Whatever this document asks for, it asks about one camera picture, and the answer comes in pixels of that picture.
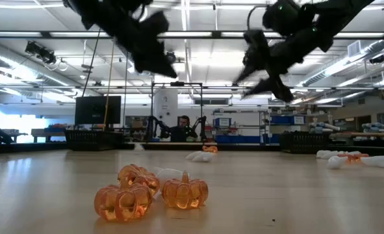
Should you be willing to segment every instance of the man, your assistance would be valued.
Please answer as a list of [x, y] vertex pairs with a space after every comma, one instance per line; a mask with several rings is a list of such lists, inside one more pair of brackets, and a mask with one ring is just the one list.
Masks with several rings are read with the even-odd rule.
[[170, 128], [171, 142], [194, 142], [198, 139], [198, 134], [190, 127], [190, 118], [181, 116], [179, 125]]

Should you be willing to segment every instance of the white toy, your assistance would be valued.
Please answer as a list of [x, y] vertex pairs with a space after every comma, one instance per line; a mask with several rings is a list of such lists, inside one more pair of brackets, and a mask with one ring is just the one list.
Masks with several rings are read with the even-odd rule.
[[319, 151], [317, 151], [316, 158], [321, 159], [322, 156], [323, 156], [325, 153], [329, 153], [329, 152], [330, 152], [329, 150], [319, 150]]
[[163, 189], [163, 185], [167, 182], [167, 180], [170, 180], [170, 179], [181, 180], [183, 176], [183, 172], [176, 169], [171, 169], [171, 168], [165, 168], [165, 169], [158, 168], [158, 169], [160, 170], [160, 172], [157, 173], [156, 177], [160, 181], [160, 191]]
[[384, 168], [384, 156], [361, 157], [361, 161], [367, 166]]
[[200, 155], [194, 157], [194, 159], [192, 160], [192, 162], [195, 162], [195, 163], [209, 163], [212, 161], [213, 159], [213, 153], [210, 153], [210, 152], [203, 152], [201, 153]]
[[187, 155], [185, 159], [191, 161], [191, 160], [193, 160], [196, 156], [201, 155], [202, 153], [204, 153], [204, 152], [203, 152], [203, 151], [196, 151], [196, 152], [193, 152], [193, 153]]
[[140, 143], [134, 144], [134, 151], [144, 151], [144, 147]]
[[337, 155], [343, 154], [343, 153], [345, 153], [345, 152], [343, 152], [343, 151], [330, 151], [330, 152], [323, 154], [321, 156], [321, 159], [330, 159], [333, 156], [337, 156]]
[[327, 161], [327, 169], [340, 169], [347, 160], [348, 157], [332, 156]]

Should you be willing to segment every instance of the computer monitor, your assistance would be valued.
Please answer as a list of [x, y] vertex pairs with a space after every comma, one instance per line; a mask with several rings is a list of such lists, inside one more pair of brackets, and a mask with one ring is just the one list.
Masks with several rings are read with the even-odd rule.
[[[75, 124], [103, 124], [107, 97], [76, 98]], [[121, 122], [121, 96], [110, 96], [108, 101], [107, 124]]]

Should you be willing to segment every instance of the wooden table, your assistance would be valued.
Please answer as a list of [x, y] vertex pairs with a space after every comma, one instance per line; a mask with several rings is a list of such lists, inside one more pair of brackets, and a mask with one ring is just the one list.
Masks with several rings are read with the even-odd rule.
[[[313, 155], [220, 151], [213, 162], [191, 151], [47, 151], [0, 160], [0, 234], [384, 234], [384, 168], [326, 169]], [[201, 209], [165, 206], [141, 220], [107, 223], [96, 192], [126, 164], [187, 170], [204, 179]]]

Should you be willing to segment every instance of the orange pumpkin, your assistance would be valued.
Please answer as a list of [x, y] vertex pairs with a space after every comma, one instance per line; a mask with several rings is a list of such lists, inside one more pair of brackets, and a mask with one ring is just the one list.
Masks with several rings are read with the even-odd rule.
[[147, 186], [129, 188], [109, 185], [99, 189], [94, 200], [95, 212], [106, 221], [128, 221], [143, 217], [153, 200]]
[[130, 187], [134, 183], [147, 185], [152, 196], [159, 191], [160, 181], [155, 174], [148, 172], [145, 168], [131, 164], [124, 166], [118, 173], [120, 188]]
[[198, 208], [203, 205], [209, 195], [206, 182], [200, 179], [189, 181], [187, 172], [183, 172], [182, 180], [167, 181], [162, 190], [164, 202], [169, 207], [180, 209]]
[[217, 153], [218, 152], [218, 148], [216, 146], [211, 146], [211, 147], [203, 146], [202, 150], [204, 152], [211, 152], [211, 153]]

